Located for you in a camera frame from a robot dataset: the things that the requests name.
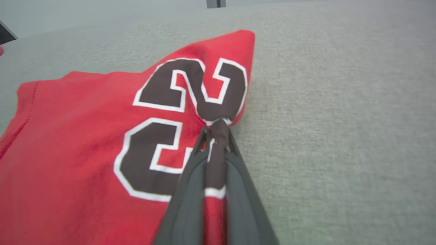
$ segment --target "t-shirt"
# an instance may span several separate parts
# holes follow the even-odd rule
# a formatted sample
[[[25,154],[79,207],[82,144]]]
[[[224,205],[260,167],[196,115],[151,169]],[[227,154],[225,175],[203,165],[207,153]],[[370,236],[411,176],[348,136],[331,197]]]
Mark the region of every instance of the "t-shirt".
[[[0,244],[150,244],[201,129],[241,118],[253,49],[237,31],[141,73],[22,84],[0,139]],[[221,172],[206,173],[205,244],[226,243]]]

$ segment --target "gray cloth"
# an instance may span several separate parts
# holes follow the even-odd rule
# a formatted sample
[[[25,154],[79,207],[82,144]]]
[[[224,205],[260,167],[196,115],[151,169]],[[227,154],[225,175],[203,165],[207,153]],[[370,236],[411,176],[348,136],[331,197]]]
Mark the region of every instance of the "gray cloth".
[[[436,244],[436,3],[209,9],[3,45],[0,132],[22,82],[140,72],[186,44],[256,33],[233,132],[282,244]]]

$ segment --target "red fabric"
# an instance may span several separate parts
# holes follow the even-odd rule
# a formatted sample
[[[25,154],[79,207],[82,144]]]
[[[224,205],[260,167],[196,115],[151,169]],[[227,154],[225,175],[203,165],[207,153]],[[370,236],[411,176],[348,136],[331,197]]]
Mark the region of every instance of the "red fabric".
[[[242,64],[249,81],[253,48],[254,34],[238,31],[188,45],[142,73],[71,72],[22,84],[0,139],[0,244],[151,243],[167,202],[132,197],[115,176],[124,134],[150,117],[183,122],[179,150],[163,150],[159,161],[180,167],[204,122],[188,94],[180,113],[133,106],[136,92],[159,64],[185,57],[204,62],[204,85],[216,97],[219,58]],[[186,88],[183,79],[177,85]],[[206,244],[225,244],[224,203],[206,198]]]

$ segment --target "gray textured surface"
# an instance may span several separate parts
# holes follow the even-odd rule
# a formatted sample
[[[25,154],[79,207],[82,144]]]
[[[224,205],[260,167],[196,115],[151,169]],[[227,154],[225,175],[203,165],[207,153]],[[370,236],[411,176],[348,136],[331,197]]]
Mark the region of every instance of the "gray textured surface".
[[[143,71],[189,42],[256,33],[233,129],[282,244],[436,244],[436,3],[209,9],[4,45],[0,132],[22,82]]]

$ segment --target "seam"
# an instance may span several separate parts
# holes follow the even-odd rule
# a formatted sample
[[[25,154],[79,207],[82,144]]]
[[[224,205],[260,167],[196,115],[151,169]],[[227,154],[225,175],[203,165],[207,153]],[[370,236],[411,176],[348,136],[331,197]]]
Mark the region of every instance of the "seam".
[[[9,143],[4,147],[4,149],[2,151],[0,151],[0,160],[3,158],[3,156],[6,154],[7,150],[10,148],[12,143],[14,143],[14,141],[17,139],[18,135],[21,133],[21,131],[23,131],[24,127],[27,125],[27,123],[30,120],[30,116],[32,115],[32,111],[33,111],[33,105],[35,103],[35,95],[36,95],[36,89],[38,87],[38,84],[39,84],[39,82],[36,83],[35,88],[33,89],[32,104],[31,104],[27,119],[26,119],[26,121],[24,121],[23,125],[21,125],[21,127],[17,130],[17,132],[12,136]]]

